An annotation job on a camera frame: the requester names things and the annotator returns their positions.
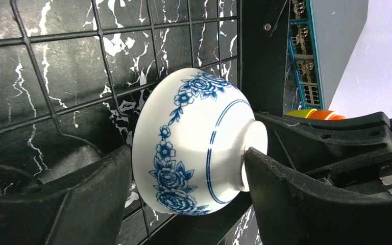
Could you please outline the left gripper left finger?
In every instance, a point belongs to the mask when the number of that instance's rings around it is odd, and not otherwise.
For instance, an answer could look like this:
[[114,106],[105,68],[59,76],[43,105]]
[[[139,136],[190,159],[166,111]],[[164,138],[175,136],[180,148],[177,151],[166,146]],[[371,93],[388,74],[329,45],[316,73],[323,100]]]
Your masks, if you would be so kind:
[[0,196],[0,244],[117,244],[131,186],[131,149],[51,181]]

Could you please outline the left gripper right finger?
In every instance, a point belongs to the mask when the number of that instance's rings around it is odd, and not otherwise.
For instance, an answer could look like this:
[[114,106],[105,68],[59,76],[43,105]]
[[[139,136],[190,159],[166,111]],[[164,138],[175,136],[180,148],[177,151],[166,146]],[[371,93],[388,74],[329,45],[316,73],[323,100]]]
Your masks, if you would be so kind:
[[263,244],[392,244],[392,198],[325,184],[255,148],[244,165]]

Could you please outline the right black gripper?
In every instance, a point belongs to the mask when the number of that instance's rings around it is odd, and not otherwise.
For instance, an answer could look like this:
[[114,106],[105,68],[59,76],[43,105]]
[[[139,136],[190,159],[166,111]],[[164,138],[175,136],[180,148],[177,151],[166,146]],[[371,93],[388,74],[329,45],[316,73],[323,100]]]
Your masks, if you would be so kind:
[[392,119],[383,112],[317,120],[255,113],[268,130],[267,154],[306,175],[324,174],[324,183],[345,190],[392,198]]

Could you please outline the glossy orange plastic bowl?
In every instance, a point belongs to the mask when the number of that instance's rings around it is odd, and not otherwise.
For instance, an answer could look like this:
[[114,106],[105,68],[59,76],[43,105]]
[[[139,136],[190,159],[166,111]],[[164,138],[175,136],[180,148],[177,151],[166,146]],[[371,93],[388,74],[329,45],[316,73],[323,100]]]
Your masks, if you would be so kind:
[[316,119],[316,120],[342,120],[346,119],[345,116],[340,115],[336,111],[329,110],[315,110],[311,114],[307,116],[308,119]]

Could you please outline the blue white patterned bowl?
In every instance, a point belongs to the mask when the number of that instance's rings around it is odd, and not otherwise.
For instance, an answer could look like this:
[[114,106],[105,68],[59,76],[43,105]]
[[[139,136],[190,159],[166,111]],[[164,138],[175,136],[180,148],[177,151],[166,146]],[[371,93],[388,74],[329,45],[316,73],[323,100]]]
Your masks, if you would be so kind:
[[211,214],[249,191],[249,148],[266,153],[268,135],[244,94],[221,77],[183,68],[141,110],[131,153],[135,184],[157,212]]

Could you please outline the black wire dish rack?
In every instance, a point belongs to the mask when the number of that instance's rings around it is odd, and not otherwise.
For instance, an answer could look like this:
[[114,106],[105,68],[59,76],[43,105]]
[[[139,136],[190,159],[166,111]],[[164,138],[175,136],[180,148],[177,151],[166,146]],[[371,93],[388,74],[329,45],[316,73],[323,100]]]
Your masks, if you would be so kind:
[[[155,84],[185,67],[242,88],[257,111],[285,99],[287,2],[0,1],[0,196],[130,144]],[[131,184],[117,244],[261,244],[249,197],[203,218],[160,214]]]

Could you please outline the yellow plastic bowl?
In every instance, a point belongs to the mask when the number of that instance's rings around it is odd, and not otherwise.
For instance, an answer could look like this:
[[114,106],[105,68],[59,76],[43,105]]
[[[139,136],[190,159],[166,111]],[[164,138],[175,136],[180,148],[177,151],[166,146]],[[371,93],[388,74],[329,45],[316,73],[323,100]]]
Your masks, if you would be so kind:
[[301,109],[301,110],[292,110],[287,112],[285,115],[294,116],[294,117],[301,117],[301,118],[308,118],[312,113],[317,111],[317,109]]

